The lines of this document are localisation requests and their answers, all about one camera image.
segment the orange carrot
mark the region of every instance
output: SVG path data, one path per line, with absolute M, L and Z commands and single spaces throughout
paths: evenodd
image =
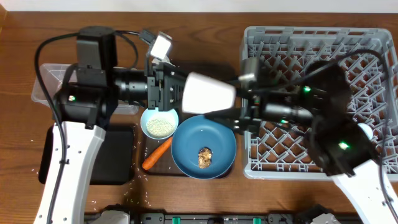
M 160 157 L 162 157 L 163 153 L 170 147 L 170 145 L 172 144 L 172 137 L 169 137 L 168 140 L 166 140 L 166 142 L 163 142 L 163 144 L 161 144 L 157 149 L 155 149 L 155 151 L 153 153 L 151 153 L 149 155 L 149 157 L 144 161 L 144 163 L 142 163 L 142 168 L 144 168 L 145 170 L 149 170 L 150 168 L 152 168 L 155 163 L 159 160 Z

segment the wood grain surface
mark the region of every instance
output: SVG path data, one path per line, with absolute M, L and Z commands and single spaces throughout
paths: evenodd
M 9 12 L 0 35 L 0 223 L 32 223 L 44 189 L 36 172 L 45 133 L 53 121 L 50 110 L 30 98 L 35 80 L 34 52 L 45 39 L 90 25 L 161 30 L 173 37 L 172 59 L 230 65 L 235 72 L 239 68 L 239 45 L 248 26 L 380 27 L 389 29 L 398 43 L 398 14 Z M 146 46 L 138 40 L 136 44 L 143 56 Z M 76 62 L 75 49 L 71 39 L 53 43 L 42 52 L 40 64 Z M 130 65 L 133 55 L 131 48 L 119 40 L 119 65 Z M 142 149 L 141 113 L 142 110 L 134 116 L 112 118 L 113 123 L 138 124 L 138 149 Z M 107 205 L 120 203 L 140 212 L 266 213 L 301 211 L 320 203 L 337 213 L 354 212 L 332 182 L 245 178 L 242 141 L 237 136 L 236 162 L 224 179 L 147 176 L 146 181 L 137 178 L 141 172 L 135 168 L 131 185 L 91 186 L 86 211 L 98 212 Z M 398 190 L 398 185 L 394 184 L 394 188 Z

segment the dish rack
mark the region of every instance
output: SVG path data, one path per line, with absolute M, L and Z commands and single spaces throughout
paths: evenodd
M 398 181 L 398 61 L 388 30 L 248 27 L 240 52 L 241 60 L 260 57 L 277 82 L 288 82 L 302 77 L 313 62 L 330 60 L 358 49 L 382 53 L 389 70 L 383 71 L 379 60 L 369 54 L 342 60 L 339 65 L 353 92 L 347 112 L 355 121 L 372 127 L 374 136 L 371 141 L 380 146 L 384 114 L 390 110 L 383 165 L 389 179 Z M 389 73 L 390 80 L 384 79 L 384 72 Z M 393 86 L 389 93 L 385 91 L 386 82 Z M 385 100 L 387 94 L 391 101 Z M 247 100 L 243 100 L 243 106 L 246 105 Z M 292 129 L 302 133 L 308 131 L 297 126 Z M 244 175 L 249 179 L 329 180 L 308 156 L 303 137 L 278 129 L 271 123 L 261 124 L 259 137 L 246 131 L 244 149 Z

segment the black mount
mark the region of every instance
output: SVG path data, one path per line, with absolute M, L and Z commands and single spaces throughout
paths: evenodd
M 159 111 L 180 106 L 186 74 L 168 63 L 151 65 L 145 70 L 116 68 L 115 32 L 100 26 L 80 30 L 78 63 L 67 69 L 62 88 L 54 96 L 62 121 L 85 123 L 87 129 L 94 125 L 106 129 L 118 100 L 139 106 L 145 106 L 143 100 L 148 100 L 148 108 L 159 107 Z M 150 41 L 149 34 L 141 32 L 141 39 Z M 77 82 L 69 83 L 74 71 Z

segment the blue bowl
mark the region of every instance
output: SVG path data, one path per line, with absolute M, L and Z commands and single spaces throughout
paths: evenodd
M 211 165 L 198 166 L 198 154 L 204 147 L 213 155 Z M 184 121 L 174 132 L 172 157 L 177 167 L 190 177 L 212 179 L 226 172 L 236 156 L 235 135 L 226 126 L 206 119 L 203 115 Z

